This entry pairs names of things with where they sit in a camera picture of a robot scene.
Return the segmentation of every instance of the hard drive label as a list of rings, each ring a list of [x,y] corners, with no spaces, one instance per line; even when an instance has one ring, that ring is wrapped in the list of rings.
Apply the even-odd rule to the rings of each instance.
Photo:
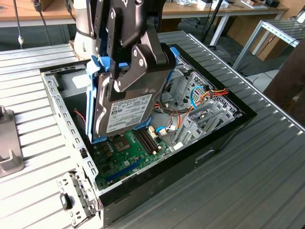
[[[107,133],[139,123],[152,94],[115,102],[111,106]]]

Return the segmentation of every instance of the perforated metal bracket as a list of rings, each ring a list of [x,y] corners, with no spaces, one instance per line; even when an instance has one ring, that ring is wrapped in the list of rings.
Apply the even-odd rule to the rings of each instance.
[[[69,172],[57,180],[63,209],[71,224],[78,227],[100,211],[100,204],[92,186],[83,173]]]
[[[14,114],[0,106],[0,177],[23,169]]]

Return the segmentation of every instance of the blue wire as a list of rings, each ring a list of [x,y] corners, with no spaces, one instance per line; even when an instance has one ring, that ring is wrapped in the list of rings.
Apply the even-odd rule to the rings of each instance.
[[[156,129],[156,132],[158,133],[160,130],[162,130],[162,129],[164,129],[165,128],[165,126],[160,126],[160,127],[158,127],[157,129]]]
[[[190,100],[191,100],[192,106],[193,106],[195,109],[197,108],[197,106],[195,105],[194,100],[193,100],[193,93],[194,93],[194,90],[195,90],[195,89],[198,89],[198,88],[203,88],[203,87],[202,87],[202,86],[196,86],[196,87],[194,87],[194,88],[192,89],[192,91],[191,91],[191,98],[190,98]]]

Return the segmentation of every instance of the gray surface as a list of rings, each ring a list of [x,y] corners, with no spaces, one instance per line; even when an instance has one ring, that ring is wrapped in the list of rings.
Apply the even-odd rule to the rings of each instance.
[[[257,117],[220,154],[110,229],[300,229],[305,223],[305,136],[281,110],[183,32],[177,43],[254,109]]]
[[[70,45],[0,52],[0,104],[14,111],[24,168],[0,178],[1,229],[70,226],[56,183],[75,168],[39,68],[76,61]]]

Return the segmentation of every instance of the green circuit board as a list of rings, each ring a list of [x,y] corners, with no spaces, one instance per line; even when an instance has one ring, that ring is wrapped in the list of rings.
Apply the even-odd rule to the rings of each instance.
[[[153,139],[148,129],[145,129],[145,132],[150,142],[152,140],[155,143],[157,150],[147,150],[148,139],[141,140],[141,136],[133,130],[93,146],[93,160],[99,170],[95,179],[99,190],[111,186],[171,152],[164,141],[159,138]]]

